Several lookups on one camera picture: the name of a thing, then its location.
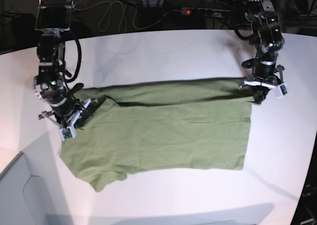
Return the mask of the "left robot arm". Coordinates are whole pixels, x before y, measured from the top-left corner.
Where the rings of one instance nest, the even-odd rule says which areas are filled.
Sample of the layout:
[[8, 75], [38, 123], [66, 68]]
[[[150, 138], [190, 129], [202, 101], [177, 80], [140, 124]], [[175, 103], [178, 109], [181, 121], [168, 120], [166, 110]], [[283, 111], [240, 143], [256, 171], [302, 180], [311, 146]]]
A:
[[256, 104], [261, 104], [269, 91], [275, 90], [278, 98], [287, 94], [283, 79], [285, 67], [277, 64], [278, 52], [285, 43], [281, 33], [280, 17], [272, 0], [238, 0], [245, 19], [250, 23], [252, 34], [243, 36], [238, 27], [234, 31], [239, 39], [248, 41], [256, 49], [255, 57], [241, 63], [242, 68], [251, 73], [239, 87], [250, 86]]

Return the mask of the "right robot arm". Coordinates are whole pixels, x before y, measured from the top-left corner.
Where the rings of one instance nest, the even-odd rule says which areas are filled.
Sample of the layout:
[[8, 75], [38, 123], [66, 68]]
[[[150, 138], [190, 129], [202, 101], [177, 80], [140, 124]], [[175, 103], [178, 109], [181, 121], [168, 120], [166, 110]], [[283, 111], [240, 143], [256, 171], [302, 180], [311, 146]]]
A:
[[[77, 79], [82, 60], [79, 39], [71, 30], [73, 9], [74, 0], [39, 0], [35, 24], [35, 29], [42, 34], [37, 46], [39, 68], [33, 80], [33, 89], [36, 96], [51, 107], [51, 111], [41, 113], [39, 119], [51, 120], [66, 135], [71, 129], [82, 128], [82, 115], [91, 115], [87, 110], [89, 103], [75, 97], [75, 93], [83, 89], [84, 85], [77, 83], [72, 88], [68, 87], [69, 83]], [[66, 32], [77, 47], [74, 73], [66, 69], [63, 38]]]

